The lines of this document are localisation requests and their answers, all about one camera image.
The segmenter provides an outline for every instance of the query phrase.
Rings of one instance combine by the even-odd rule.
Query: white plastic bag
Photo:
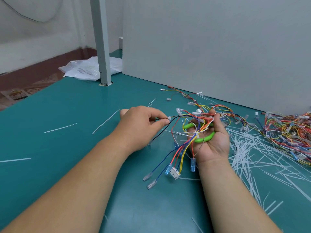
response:
[[[93,56],[88,60],[70,61],[66,66],[59,69],[65,73],[64,77],[93,81],[100,78],[97,56]],[[122,59],[110,57],[110,72],[111,75],[122,72]]]

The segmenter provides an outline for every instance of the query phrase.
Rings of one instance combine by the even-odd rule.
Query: floor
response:
[[[23,88],[12,88],[7,91],[0,91],[0,111],[61,80],[63,75],[64,73],[58,72],[35,83],[25,85]]]

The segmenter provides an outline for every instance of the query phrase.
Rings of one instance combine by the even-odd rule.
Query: right hand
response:
[[[200,133],[200,138],[208,136],[215,131],[213,138],[204,143],[193,142],[193,155],[195,155],[198,165],[201,163],[209,162],[211,160],[222,159],[228,161],[228,154],[230,149],[229,134],[220,121],[220,115],[215,110],[211,110],[209,113],[214,114],[214,127],[209,128],[204,132],[204,135]],[[189,128],[187,132],[195,132],[195,128]]]

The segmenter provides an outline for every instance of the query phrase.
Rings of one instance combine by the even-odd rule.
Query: left hand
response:
[[[130,153],[144,148],[158,131],[169,124],[163,112],[145,106],[122,109],[120,118],[121,121],[112,135],[125,144]],[[161,120],[150,121],[150,118]]]

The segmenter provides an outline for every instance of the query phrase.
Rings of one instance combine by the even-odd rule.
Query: electrical wire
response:
[[[32,18],[30,18],[30,17],[27,17],[27,16],[21,14],[20,12],[18,12],[16,9],[14,9],[14,8],[13,8],[9,3],[7,3],[5,0],[0,0],[0,1],[2,1],[8,8],[10,8],[13,12],[15,12],[17,15],[19,15],[20,17],[22,17],[22,18],[24,18],[24,19],[31,20],[31,21],[36,22],[36,23],[47,23],[47,22],[51,21],[52,19],[54,19],[54,18],[57,16],[57,14],[59,13],[60,8],[61,8],[61,6],[62,6],[64,0],[61,0],[61,1],[59,2],[59,5],[57,6],[57,9],[56,9],[55,14],[54,14],[50,19],[45,20],[45,21],[40,21],[40,20],[36,20],[36,19],[32,19]]]

